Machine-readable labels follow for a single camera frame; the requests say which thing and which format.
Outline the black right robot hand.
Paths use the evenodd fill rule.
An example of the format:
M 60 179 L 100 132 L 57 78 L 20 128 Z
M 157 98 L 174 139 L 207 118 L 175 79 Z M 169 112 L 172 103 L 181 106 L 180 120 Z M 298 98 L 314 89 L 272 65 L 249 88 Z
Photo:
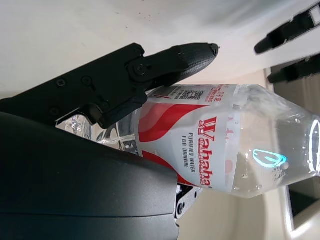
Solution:
M 3 240 L 176 240 L 177 174 L 137 155 L 58 129 L 84 116 L 106 129 L 149 90 L 209 66 L 214 43 L 151 56 L 132 43 L 0 102 Z

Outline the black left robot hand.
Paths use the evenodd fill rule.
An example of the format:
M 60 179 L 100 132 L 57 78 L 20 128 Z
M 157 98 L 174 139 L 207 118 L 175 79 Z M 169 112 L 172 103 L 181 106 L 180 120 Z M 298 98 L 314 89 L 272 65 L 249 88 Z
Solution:
M 279 48 L 320 27 L 320 3 L 317 2 L 306 10 L 283 23 L 254 47 L 257 55 Z M 293 82 L 320 73 L 320 55 L 314 54 L 271 73 L 267 80 L 271 84 Z

